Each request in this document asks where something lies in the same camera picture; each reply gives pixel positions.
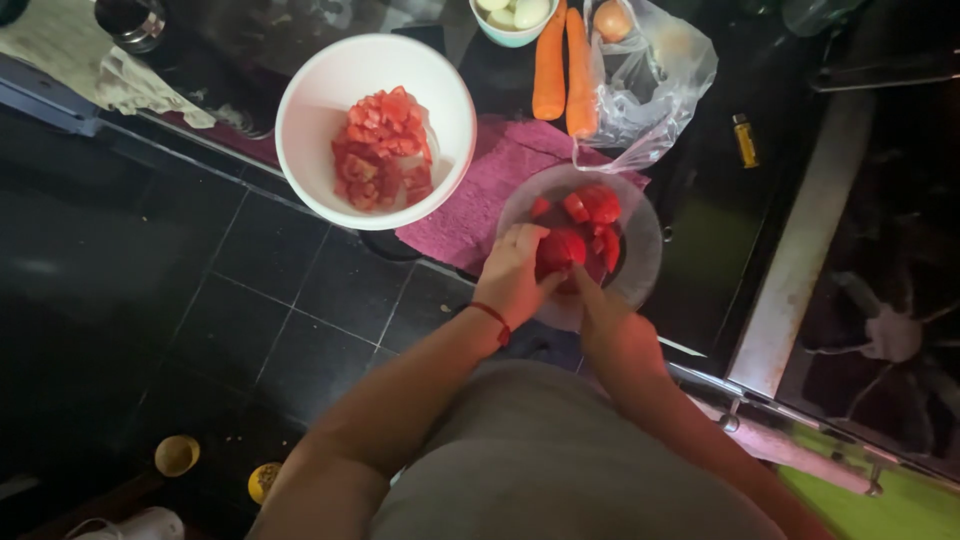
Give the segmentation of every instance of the black tile floor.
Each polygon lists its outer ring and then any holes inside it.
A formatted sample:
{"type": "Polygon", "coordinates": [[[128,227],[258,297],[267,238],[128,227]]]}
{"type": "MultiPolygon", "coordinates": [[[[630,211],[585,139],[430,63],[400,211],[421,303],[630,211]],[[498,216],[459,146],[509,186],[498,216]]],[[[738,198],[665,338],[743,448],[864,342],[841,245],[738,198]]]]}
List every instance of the black tile floor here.
{"type": "MultiPolygon", "coordinates": [[[[0,305],[16,314],[0,327],[0,432],[22,463],[56,460],[64,438],[146,462],[188,433],[203,450],[183,481],[255,512],[253,468],[472,294],[138,141],[8,116],[0,138],[0,305]]],[[[579,368],[575,335],[516,335],[498,357],[579,368]]]]}

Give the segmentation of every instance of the carrot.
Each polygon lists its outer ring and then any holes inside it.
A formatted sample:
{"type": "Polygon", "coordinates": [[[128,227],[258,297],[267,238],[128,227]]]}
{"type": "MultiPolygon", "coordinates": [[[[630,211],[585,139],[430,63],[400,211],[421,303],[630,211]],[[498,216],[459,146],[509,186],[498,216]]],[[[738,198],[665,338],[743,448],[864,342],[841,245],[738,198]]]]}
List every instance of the carrot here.
{"type": "Polygon", "coordinates": [[[590,49],[584,19],[576,8],[566,11],[566,45],[570,52],[570,93],[566,98],[566,132],[587,138],[597,131],[596,88],[590,72],[590,49]]]}
{"type": "Polygon", "coordinates": [[[559,0],[557,10],[537,38],[537,64],[534,71],[534,117],[556,120],[564,113],[564,24],[566,0],[559,0]]]}

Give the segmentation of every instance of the onion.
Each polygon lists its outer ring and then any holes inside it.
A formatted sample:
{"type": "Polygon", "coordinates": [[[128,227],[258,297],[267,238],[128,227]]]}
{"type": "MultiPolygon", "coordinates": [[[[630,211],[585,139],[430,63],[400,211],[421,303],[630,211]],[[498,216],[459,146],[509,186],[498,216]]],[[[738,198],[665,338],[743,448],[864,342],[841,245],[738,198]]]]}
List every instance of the onion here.
{"type": "Polygon", "coordinates": [[[618,0],[607,0],[593,15],[593,29],[606,43],[617,43],[634,28],[634,21],[618,0]]]}

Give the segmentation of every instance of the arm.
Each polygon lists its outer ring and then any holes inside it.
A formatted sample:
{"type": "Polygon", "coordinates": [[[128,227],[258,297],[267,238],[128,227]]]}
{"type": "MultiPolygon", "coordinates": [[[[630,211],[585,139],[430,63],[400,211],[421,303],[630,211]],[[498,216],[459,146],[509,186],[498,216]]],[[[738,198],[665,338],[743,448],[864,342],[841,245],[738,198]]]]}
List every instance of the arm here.
{"type": "Polygon", "coordinates": [[[829,539],[817,517],[697,408],[670,379],[657,331],[605,295],[582,267],[584,352],[619,413],[667,448],[750,498],[788,538],[829,539]]]}
{"type": "MultiPolygon", "coordinates": [[[[484,265],[473,298],[500,313],[511,329],[564,278],[535,281],[534,255],[547,233],[514,226],[484,265]]],[[[497,349],[501,329],[490,315],[468,307],[357,382],[290,453],[249,538],[363,537],[390,478],[416,454],[480,360],[497,349]]]]}

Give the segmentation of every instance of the plastic bag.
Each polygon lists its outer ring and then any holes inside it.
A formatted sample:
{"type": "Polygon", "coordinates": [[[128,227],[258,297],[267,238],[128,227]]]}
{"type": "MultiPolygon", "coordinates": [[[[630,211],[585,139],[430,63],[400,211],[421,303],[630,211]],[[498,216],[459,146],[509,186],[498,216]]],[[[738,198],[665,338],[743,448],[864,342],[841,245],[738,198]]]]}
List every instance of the plastic bag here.
{"type": "Polygon", "coordinates": [[[593,31],[593,12],[603,2],[584,2],[597,131],[574,139],[573,163],[583,171],[615,174],[649,167],[673,146],[713,84],[717,56],[708,37],[647,0],[608,1],[620,3],[634,28],[621,41],[604,43],[593,31]],[[611,163],[581,166],[582,144],[627,150],[611,163]]]}

